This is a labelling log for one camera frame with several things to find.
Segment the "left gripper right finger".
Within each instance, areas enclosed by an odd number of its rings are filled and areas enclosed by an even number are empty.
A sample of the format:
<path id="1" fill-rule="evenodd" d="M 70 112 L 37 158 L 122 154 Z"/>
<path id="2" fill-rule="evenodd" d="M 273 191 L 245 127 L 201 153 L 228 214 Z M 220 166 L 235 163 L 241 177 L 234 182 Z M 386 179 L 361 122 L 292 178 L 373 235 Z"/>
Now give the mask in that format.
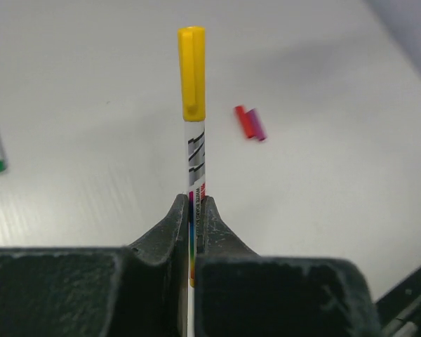
<path id="1" fill-rule="evenodd" d="M 196 336 L 381 336 L 367 282 L 339 258 L 260 256 L 201 209 L 194 286 Z"/>

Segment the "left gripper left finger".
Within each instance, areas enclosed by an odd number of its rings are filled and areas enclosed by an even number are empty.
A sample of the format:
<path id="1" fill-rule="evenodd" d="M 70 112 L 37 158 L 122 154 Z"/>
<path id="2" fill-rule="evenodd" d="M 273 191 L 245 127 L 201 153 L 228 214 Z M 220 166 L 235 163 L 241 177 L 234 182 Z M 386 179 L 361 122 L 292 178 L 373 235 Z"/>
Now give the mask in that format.
<path id="1" fill-rule="evenodd" d="M 188 210 L 127 246 L 0 248 L 0 336 L 186 336 Z"/>

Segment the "purple pen cap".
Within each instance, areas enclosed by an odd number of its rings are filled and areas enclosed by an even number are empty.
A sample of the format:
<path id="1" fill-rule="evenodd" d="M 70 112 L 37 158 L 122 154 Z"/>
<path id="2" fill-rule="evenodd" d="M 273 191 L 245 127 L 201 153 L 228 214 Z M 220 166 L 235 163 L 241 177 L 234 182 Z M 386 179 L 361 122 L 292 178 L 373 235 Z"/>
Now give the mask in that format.
<path id="1" fill-rule="evenodd" d="M 252 126 L 253 132 L 255 134 L 255 137 L 259 141 L 264 141 L 267 139 L 267 136 L 265 134 L 265 131 L 263 129 L 262 123 L 260 121 L 260 118 L 257 114 L 256 109 L 251 109 L 247 112 L 248 118 L 250 120 L 250 124 Z"/>

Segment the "yellow pen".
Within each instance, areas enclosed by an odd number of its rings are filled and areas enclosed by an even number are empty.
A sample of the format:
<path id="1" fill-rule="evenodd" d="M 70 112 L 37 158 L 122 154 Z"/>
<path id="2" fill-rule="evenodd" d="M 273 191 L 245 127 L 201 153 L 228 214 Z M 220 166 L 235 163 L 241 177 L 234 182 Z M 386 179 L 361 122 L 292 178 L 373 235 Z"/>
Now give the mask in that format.
<path id="1" fill-rule="evenodd" d="M 206 196 L 206 137 L 205 121 L 185 122 L 187 197 L 189 204 L 189 336 L 193 336 L 194 286 L 196 284 L 196 257 L 198 231 L 201 227 L 201 209 Z"/>

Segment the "red pen cap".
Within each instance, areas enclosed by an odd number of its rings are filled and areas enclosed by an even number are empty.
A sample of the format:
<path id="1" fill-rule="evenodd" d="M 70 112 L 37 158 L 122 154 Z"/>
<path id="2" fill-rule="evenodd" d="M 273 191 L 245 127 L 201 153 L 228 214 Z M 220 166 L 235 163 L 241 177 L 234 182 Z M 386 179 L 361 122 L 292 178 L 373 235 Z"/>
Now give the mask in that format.
<path id="1" fill-rule="evenodd" d="M 255 137 L 255 132 L 251 126 L 250 119 L 246 113 L 246 109 L 243 105 L 238 105 L 234 108 L 234 113 L 239 122 L 241 129 L 247 139 Z"/>

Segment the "yellow pen cap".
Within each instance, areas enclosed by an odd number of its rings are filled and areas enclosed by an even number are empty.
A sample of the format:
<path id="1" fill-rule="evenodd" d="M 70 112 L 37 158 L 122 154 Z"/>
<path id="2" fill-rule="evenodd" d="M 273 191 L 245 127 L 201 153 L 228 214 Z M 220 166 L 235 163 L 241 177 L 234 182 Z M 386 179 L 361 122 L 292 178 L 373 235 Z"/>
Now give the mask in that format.
<path id="1" fill-rule="evenodd" d="M 200 26 L 178 30 L 182 115 L 188 122 L 206 118 L 206 36 Z"/>

